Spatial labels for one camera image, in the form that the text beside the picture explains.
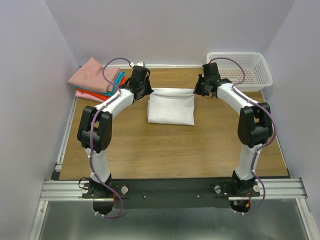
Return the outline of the white t shirt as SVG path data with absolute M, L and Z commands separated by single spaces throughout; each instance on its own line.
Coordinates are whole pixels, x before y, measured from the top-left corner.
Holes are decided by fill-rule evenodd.
M 151 124 L 194 126 L 195 94 L 189 88 L 154 88 L 147 105 Z

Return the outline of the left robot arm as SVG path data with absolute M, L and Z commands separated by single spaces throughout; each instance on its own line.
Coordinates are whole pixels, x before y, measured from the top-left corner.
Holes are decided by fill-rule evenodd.
M 91 173 L 88 185 L 82 192 L 94 198 L 109 198 L 116 194 L 107 162 L 107 147 L 112 140 L 113 120 L 125 108 L 150 95 L 150 70 L 143 62 L 133 65 L 131 76 L 119 87 L 117 93 L 95 107 L 83 109 L 77 140 L 85 149 Z

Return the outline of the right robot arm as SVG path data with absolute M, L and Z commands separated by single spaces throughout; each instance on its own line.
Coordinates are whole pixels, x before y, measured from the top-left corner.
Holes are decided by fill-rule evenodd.
M 271 109 L 268 103 L 252 100 L 229 79 L 221 78 L 217 63 L 204 64 L 202 70 L 193 93 L 223 100 L 239 115 L 237 135 L 242 144 L 239 162 L 230 182 L 222 189 L 234 196 L 241 196 L 254 187 L 261 150 L 274 134 Z

